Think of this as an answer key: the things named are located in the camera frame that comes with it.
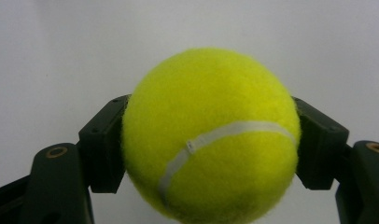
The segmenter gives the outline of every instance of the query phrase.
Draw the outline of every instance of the white wall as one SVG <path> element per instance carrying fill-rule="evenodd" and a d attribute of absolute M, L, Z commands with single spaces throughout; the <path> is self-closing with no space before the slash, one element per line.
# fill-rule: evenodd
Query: white wall
<path fill-rule="evenodd" d="M 348 128 L 350 145 L 379 141 L 379 0 L 0 0 L 0 186 L 28 175 L 42 148 L 75 143 L 158 62 L 200 46 L 253 55 Z M 336 186 L 296 178 L 257 223 L 339 223 Z M 127 177 L 92 202 L 97 223 L 175 223 Z"/>

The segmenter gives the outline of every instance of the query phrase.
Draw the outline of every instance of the fuzzy felt surface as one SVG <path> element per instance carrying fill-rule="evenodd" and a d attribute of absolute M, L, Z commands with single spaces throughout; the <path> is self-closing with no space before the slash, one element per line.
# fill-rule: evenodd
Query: fuzzy felt surface
<path fill-rule="evenodd" d="M 274 132 L 226 136 L 199 149 L 158 192 L 166 165 L 190 139 L 235 121 L 278 123 L 300 140 L 287 89 L 263 65 L 226 49 L 189 49 L 163 61 L 136 87 L 123 115 L 131 180 L 154 208 L 182 223 L 248 223 L 282 197 L 297 146 Z"/>

